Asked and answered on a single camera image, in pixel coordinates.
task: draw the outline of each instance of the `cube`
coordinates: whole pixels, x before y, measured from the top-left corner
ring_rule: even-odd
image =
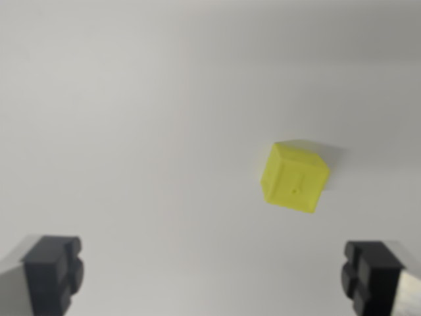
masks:
[[[317,153],[275,143],[260,184],[266,202],[313,213],[329,167]]]

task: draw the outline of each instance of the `yellow cube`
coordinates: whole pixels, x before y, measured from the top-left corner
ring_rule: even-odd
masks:
[[[328,178],[317,153],[274,143],[260,183],[266,202],[314,213]]]

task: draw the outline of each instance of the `cube face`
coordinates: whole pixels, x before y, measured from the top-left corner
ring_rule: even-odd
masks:
[[[313,213],[328,177],[316,153],[275,143],[260,183],[268,203]]]

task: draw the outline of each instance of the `black rubber pad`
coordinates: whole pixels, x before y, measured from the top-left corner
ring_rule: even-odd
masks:
[[[84,275],[77,237],[44,236],[22,259],[34,316],[63,316]]]
[[[342,287],[358,316],[388,316],[405,267],[383,242],[348,242]]]

